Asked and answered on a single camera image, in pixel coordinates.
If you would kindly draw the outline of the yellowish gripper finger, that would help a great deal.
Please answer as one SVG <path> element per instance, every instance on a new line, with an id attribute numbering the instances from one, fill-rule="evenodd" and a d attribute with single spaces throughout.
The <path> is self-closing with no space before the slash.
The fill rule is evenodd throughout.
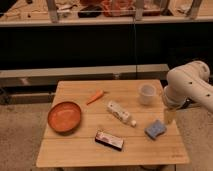
<path id="1" fill-rule="evenodd" d="M 176 110 L 175 109 L 166 108 L 164 110 L 164 123 L 166 125 L 171 124 L 173 122 L 173 120 L 175 119 L 175 115 L 176 115 Z"/>

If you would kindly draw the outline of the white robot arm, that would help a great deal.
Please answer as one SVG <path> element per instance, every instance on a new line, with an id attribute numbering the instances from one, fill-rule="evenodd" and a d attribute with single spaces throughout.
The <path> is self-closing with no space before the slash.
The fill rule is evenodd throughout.
<path id="1" fill-rule="evenodd" d="M 162 101 L 164 123 L 169 125 L 187 99 L 191 99 L 213 114 L 213 85 L 209 84 L 210 69 L 203 61 L 192 61 L 168 71 Z"/>

